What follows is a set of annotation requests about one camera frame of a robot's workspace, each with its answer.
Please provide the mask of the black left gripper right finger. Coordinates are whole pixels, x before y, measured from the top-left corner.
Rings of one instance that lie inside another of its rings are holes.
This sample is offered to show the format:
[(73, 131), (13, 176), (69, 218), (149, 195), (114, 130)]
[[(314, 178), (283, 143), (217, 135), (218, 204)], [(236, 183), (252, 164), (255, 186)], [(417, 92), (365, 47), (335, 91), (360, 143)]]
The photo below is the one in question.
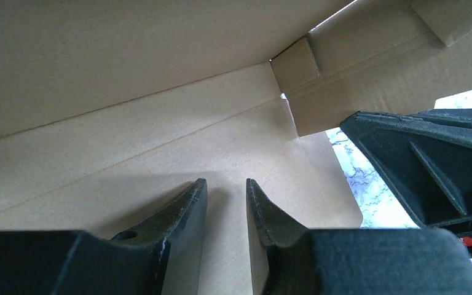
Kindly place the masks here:
[(466, 248), (443, 229), (309, 229), (253, 179), (246, 205), (254, 294), (472, 294)]

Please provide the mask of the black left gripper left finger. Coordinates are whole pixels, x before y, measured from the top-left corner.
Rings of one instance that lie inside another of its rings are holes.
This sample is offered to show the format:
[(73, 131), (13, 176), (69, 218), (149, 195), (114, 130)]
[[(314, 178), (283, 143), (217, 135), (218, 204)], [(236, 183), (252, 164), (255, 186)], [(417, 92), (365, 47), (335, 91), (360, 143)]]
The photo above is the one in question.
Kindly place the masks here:
[(111, 239), (84, 230), (0, 231), (0, 294), (197, 294), (208, 186)]

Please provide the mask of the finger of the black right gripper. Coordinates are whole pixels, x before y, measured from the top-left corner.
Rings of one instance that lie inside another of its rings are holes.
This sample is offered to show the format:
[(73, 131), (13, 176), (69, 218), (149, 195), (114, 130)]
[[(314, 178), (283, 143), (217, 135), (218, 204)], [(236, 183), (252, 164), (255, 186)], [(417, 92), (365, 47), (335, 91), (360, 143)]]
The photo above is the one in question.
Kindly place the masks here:
[(431, 109), (408, 115), (409, 122), (404, 130), (416, 130), (426, 123), (447, 127), (472, 129), (472, 108), (468, 109)]
[(472, 129), (426, 123), (404, 130), (407, 116), (360, 111), (340, 128), (416, 224), (472, 221)]

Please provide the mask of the brown cardboard box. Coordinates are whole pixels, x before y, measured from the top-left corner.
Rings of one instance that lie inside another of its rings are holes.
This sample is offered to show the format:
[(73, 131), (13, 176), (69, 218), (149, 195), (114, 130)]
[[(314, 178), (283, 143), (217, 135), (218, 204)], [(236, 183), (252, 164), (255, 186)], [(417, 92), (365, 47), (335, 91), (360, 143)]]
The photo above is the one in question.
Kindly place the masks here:
[(251, 294), (245, 182), (364, 217), (326, 134), (472, 90), (472, 1), (0, 1), (0, 230), (111, 238), (189, 182), (200, 294)]

